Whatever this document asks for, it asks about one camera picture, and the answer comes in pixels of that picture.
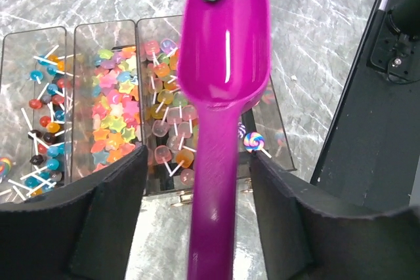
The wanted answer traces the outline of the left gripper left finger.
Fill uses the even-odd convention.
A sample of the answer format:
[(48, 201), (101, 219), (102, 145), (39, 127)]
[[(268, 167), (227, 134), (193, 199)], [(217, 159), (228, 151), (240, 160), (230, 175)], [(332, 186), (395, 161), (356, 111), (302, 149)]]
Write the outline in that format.
[(22, 203), (1, 205), (2, 279), (123, 279), (148, 171), (141, 146)]

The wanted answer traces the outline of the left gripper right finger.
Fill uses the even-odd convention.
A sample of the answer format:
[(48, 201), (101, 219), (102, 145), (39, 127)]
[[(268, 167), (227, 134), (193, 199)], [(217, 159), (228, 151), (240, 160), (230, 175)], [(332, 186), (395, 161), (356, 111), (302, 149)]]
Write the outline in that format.
[(419, 208), (347, 203), (261, 153), (250, 173), (269, 279), (418, 279)]

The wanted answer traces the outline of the magenta plastic scoop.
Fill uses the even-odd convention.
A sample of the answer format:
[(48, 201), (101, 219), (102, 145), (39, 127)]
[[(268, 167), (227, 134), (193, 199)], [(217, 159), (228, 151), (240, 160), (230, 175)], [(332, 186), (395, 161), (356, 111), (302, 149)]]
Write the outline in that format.
[(233, 275), (238, 121), (270, 72), (269, 0), (187, 0), (178, 81), (197, 109), (189, 279)]

